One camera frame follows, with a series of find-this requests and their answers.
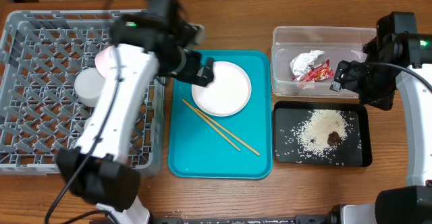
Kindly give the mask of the large white plate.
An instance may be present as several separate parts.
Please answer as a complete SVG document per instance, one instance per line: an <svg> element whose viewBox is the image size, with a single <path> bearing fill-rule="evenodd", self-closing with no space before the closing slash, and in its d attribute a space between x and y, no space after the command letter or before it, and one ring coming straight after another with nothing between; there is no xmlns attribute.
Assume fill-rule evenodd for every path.
<svg viewBox="0 0 432 224"><path fill-rule="evenodd" d="M213 63L213 81L206 87L192 85L192 98L196 106L205 113L227 117L240 112L252 94L248 74L228 61Z"/></svg>

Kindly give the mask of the red snack wrapper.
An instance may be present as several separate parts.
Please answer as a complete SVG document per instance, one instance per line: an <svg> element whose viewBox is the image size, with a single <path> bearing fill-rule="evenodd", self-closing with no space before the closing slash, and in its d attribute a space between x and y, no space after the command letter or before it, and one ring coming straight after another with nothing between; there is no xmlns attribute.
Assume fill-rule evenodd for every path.
<svg viewBox="0 0 432 224"><path fill-rule="evenodd" d="M318 61L324 55L321 50L311 50L308 53L297 55L291 62L290 68L294 82L319 82L330 79L334 72L330 67L330 60Z"/></svg>

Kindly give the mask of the brown food scrap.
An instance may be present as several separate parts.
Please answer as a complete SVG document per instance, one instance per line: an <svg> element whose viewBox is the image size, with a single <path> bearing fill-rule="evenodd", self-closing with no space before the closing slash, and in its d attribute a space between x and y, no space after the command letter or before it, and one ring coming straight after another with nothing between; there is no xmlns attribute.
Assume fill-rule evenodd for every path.
<svg viewBox="0 0 432 224"><path fill-rule="evenodd" d="M330 146L338 146L342 143L342 139L337 132L332 132L328 135L327 143Z"/></svg>

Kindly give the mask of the rice pile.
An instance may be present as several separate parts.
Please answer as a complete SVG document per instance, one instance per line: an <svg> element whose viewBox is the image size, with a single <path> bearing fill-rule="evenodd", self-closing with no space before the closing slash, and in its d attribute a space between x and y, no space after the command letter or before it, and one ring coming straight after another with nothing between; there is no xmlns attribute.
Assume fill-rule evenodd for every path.
<svg viewBox="0 0 432 224"><path fill-rule="evenodd" d="M338 146L327 143L337 132ZM331 109L287 109L275 112L275 158L282 163L362 165L362 140L358 114Z"/></svg>

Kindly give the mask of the small pink plate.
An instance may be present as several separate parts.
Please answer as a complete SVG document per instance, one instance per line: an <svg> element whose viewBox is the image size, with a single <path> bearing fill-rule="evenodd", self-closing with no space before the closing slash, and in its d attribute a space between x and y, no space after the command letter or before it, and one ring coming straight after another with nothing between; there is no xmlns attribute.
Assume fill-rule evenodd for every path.
<svg viewBox="0 0 432 224"><path fill-rule="evenodd" d="M114 46L109 46L98 53L94 59L97 71L106 78L113 66L115 66Z"/></svg>

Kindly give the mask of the grey bowl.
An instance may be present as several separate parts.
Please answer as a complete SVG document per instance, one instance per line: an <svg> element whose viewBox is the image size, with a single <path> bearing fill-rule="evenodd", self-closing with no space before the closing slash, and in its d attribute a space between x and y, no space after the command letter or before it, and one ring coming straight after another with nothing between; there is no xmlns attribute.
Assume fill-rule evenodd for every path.
<svg viewBox="0 0 432 224"><path fill-rule="evenodd" d="M96 107L105 83L97 68L82 70L76 77L74 89L80 102L87 107Z"/></svg>

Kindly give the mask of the white cup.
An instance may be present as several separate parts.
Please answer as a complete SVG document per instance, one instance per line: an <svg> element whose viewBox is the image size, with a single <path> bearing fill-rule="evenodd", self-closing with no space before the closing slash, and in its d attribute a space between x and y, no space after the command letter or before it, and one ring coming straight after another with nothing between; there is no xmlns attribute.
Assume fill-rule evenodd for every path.
<svg viewBox="0 0 432 224"><path fill-rule="evenodd" d="M92 120L92 117L89 117L89 118L85 121L85 123L84 123L84 127L83 127L84 131L85 131L86 128L90 125L91 120Z"/></svg>

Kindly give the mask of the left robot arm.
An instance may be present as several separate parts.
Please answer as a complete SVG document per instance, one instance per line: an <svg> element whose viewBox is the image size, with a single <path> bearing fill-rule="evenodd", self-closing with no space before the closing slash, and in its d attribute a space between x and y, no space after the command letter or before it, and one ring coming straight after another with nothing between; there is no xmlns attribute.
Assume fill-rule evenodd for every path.
<svg viewBox="0 0 432 224"><path fill-rule="evenodd" d="M148 223L151 215L138 198L141 175L127 166L130 136L146 86L157 76L207 86L213 59L201 63L194 46L205 29L190 24L178 0L146 0L142 12L105 22L113 44L104 87L87 128L56 163L70 192L95 205L114 223Z"/></svg>

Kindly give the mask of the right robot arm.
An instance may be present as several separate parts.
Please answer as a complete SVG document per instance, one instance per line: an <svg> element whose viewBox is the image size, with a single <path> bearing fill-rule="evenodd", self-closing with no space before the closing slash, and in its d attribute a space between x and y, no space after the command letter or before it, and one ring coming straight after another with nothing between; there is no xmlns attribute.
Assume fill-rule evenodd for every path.
<svg viewBox="0 0 432 224"><path fill-rule="evenodd" d="M362 48L364 62L341 61L330 89L358 95L360 104L388 111L400 93L408 137L406 186L380 192L374 202L335 206L327 223L431 222L431 35L415 15L393 11L377 21Z"/></svg>

